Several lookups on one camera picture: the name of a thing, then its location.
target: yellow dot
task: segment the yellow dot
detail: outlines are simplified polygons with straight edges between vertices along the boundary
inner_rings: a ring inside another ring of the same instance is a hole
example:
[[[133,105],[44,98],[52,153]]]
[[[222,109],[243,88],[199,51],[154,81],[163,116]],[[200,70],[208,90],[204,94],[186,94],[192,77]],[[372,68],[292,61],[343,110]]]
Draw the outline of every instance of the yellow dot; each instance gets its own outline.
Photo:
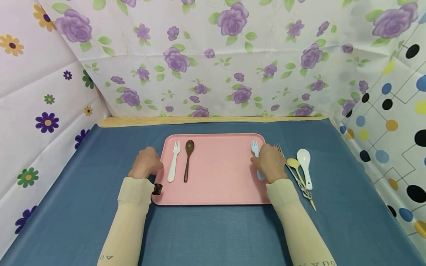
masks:
[[[414,107],[414,110],[416,110],[416,113],[418,114],[426,114],[426,101],[418,102]]]
[[[383,70],[383,75],[389,74],[395,67],[395,61],[389,62],[389,64]]]
[[[399,188],[398,182],[396,182],[392,178],[389,178],[388,182],[389,182],[389,185],[391,186],[391,188],[393,188],[394,190],[398,190],[398,188]]]
[[[367,140],[368,139],[368,130],[366,130],[366,129],[360,130],[360,139],[361,140]]]
[[[386,122],[386,129],[389,131],[395,131],[398,129],[398,122],[395,120],[388,120]]]
[[[417,221],[414,223],[414,228],[416,229],[417,233],[426,239],[426,223],[423,221]]]

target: black dot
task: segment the black dot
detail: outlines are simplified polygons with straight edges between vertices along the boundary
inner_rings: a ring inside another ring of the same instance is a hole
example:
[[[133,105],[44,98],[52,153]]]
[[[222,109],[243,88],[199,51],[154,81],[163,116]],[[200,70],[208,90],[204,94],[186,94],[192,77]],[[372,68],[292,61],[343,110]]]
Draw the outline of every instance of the black dot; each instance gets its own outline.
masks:
[[[414,135],[414,142],[421,147],[426,147],[426,129],[417,131]]]
[[[370,94],[368,94],[368,92],[366,94],[364,94],[364,96],[362,97],[361,101],[363,103],[368,102],[368,100],[370,99]]]
[[[360,158],[361,158],[361,160],[363,160],[364,162],[369,162],[371,159],[370,159],[370,155],[368,154],[368,152],[366,151],[366,150],[362,150],[361,152],[360,152]]]
[[[415,202],[423,203],[426,201],[426,192],[423,188],[416,185],[409,185],[407,188],[407,194]]]
[[[396,217],[396,216],[397,216],[397,212],[395,211],[395,209],[394,209],[392,206],[389,206],[389,205],[388,205],[388,209],[389,209],[389,211],[391,211],[391,213],[392,213],[392,215],[393,215],[394,217]]]
[[[392,105],[393,105],[394,103],[392,102],[392,100],[391,99],[386,99],[386,100],[384,100],[383,101],[383,103],[382,103],[382,108],[384,109],[384,110],[389,110],[390,108],[392,108]]]
[[[415,57],[420,51],[420,46],[418,44],[413,44],[410,48],[408,48],[407,52],[405,53],[405,57],[408,59],[411,59]]]

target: sleeve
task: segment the sleeve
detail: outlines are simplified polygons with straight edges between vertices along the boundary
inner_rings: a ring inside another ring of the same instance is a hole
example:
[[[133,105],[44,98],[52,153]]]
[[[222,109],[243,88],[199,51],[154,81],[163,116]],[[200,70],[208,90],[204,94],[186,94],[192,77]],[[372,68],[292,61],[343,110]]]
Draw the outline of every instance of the sleeve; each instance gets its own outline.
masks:
[[[289,179],[280,179],[273,184],[267,184],[266,188],[268,198],[284,228],[293,265],[336,265],[321,235],[303,208],[293,182]]]
[[[154,185],[147,179],[123,180],[118,209],[97,266],[137,266],[153,191]]]

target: spoon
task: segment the spoon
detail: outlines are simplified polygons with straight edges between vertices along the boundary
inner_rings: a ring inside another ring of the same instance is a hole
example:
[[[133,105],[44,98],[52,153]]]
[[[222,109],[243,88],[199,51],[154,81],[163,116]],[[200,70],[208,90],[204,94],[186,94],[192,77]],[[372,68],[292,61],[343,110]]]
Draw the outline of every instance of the spoon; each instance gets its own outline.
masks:
[[[312,190],[312,181],[311,181],[311,175],[309,174],[309,163],[311,162],[311,154],[305,150],[300,149],[297,152],[297,160],[300,163],[300,166],[303,169],[303,172],[305,173],[305,181],[306,181],[306,189]]]
[[[191,157],[192,152],[194,151],[195,144],[192,140],[188,140],[185,144],[185,150],[187,151],[187,167],[185,168],[184,182],[188,182],[188,169],[189,169],[189,157]]]

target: metal fork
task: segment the metal fork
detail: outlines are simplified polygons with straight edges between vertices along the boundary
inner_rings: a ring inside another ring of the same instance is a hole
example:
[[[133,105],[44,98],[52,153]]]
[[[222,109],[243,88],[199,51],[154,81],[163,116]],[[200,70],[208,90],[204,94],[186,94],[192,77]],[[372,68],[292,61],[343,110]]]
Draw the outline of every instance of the metal fork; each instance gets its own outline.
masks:
[[[170,170],[169,175],[167,176],[168,182],[173,182],[175,179],[175,173],[176,173],[176,159],[178,157],[178,154],[181,152],[181,142],[176,141],[175,147],[173,148],[173,159],[172,164],[170,164]]]
[[[254,156],[259,157],[259,146],[257,146],[257,141],[255,140],[251,141],[251,151],[254,153]],[[257,170],[257,178],[260,181],[265,180],[265,177],[262,175],[261,172],[259,172],[259,170]]]

